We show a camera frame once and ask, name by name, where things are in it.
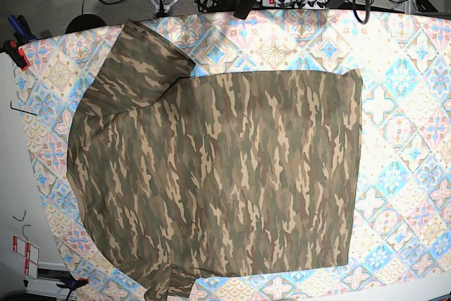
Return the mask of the red white label sheet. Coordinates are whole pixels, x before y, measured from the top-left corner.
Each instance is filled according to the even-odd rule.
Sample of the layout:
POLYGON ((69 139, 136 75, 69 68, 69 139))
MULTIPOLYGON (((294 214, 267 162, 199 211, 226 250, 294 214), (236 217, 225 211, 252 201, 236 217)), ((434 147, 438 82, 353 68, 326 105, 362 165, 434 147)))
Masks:
POLYGON ((39 248, 14 235, 13 251, 22 259, 21 266, 23 268, 23 273, 31 279, 37 279, 39 248))

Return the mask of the camouflage T-shirt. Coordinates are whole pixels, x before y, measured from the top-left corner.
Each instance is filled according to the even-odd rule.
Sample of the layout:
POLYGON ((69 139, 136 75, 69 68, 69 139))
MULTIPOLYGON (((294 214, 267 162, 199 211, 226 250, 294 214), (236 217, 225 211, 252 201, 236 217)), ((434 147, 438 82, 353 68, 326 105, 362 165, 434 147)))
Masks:
POLYGON ((198 278, 345 265, 359 71, 194 67, 129 21, 80 100, 67 177, 99 251, 146 300, 185 297, 198 278))

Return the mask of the black mount post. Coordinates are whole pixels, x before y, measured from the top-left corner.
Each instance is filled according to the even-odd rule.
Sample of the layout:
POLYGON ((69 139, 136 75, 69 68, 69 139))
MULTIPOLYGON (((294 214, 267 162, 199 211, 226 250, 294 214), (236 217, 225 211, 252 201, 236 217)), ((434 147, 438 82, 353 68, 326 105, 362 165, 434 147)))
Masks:
POLYGON ((253 9, 257 0, 239 0, 233 16, 245 20, 249 12, 253 9))

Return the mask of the white power strip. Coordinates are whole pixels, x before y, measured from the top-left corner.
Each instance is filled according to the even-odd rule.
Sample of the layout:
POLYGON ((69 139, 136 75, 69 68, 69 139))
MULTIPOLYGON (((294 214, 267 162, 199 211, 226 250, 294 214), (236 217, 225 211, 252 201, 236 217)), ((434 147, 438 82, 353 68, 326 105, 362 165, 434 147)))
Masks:
POLYGON ((258 5, 264 9, 324 9, 327 0, 259 0, 258 5))

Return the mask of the blue orange bottom clamp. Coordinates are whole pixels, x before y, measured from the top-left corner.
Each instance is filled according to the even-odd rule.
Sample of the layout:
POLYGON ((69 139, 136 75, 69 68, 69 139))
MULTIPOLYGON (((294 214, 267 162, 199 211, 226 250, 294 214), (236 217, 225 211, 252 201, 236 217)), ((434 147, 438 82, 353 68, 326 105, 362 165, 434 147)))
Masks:
POLYGON ((69 289, 69 290, 77 290, 85 285, 87 285, 89 281, 87 279, 76 280, 74 278, 60 278, 58 283, 56 284, 59 288, 69 289))

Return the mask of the patterned tile tablecloth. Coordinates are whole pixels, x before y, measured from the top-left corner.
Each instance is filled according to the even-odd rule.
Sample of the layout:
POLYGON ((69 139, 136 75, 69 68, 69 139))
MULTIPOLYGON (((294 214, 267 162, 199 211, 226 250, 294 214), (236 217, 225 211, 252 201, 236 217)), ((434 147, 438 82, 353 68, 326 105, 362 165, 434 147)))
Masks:
MULTIPOLYGON (((450 22, 374 12, 255 11, 148 20, 196 63, 223 71, 358 68, 362 157, 346 266, 248 278, 198 280, 192 300, 301 300, 380 288, 450 269, 450 22)), ((13 71, 17 105, 40 199, 69 272, 89 283, 77 300, 142 300, 83 229, 66 179, 73 114, 119 27, 43 39, 13 71)))

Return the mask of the black hex key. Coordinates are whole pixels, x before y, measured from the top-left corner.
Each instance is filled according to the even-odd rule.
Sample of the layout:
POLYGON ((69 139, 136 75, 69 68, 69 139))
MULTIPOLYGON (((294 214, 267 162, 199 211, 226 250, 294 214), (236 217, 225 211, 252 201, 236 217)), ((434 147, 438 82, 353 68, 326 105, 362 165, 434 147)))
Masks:
POLYGON ((29 114, 29 115, 31 115, 31 116, 38 116, 38 114, 36 114, 36 113, 34 113, 34 112, 27 111, 27 110, 24 110, 24 109, 15 107, 15 106, 13 105, 13 102, 12 102, 12 101, 10 101, 10 109, 13 110, 13 111, 20 112, 20 113, 29 114))

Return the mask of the blue handled clamp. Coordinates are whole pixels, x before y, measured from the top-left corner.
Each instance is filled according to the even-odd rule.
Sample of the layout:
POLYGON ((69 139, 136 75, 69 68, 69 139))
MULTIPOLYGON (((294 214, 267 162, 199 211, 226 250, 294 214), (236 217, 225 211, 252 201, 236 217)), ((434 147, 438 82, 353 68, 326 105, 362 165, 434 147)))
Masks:
POLYGON ((14 36, 21 44, 27 44, 37 40, 37 37, 32 34, 30 26, 28 25, 24 16, 10 15, 8 22, 15 30, 14 36))

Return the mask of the red black clamp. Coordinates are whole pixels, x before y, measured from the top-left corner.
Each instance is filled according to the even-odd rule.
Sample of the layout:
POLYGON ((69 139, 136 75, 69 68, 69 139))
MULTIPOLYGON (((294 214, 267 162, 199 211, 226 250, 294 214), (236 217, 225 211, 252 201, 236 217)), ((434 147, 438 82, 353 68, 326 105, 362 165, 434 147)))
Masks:
POLYGON ((4 42, 1 46, 1 53, 6 53, 11 57, 13 62, 21 70, 26 70, 30 66, 24 51, 19 47, 15 40, 8 40, 4 42))

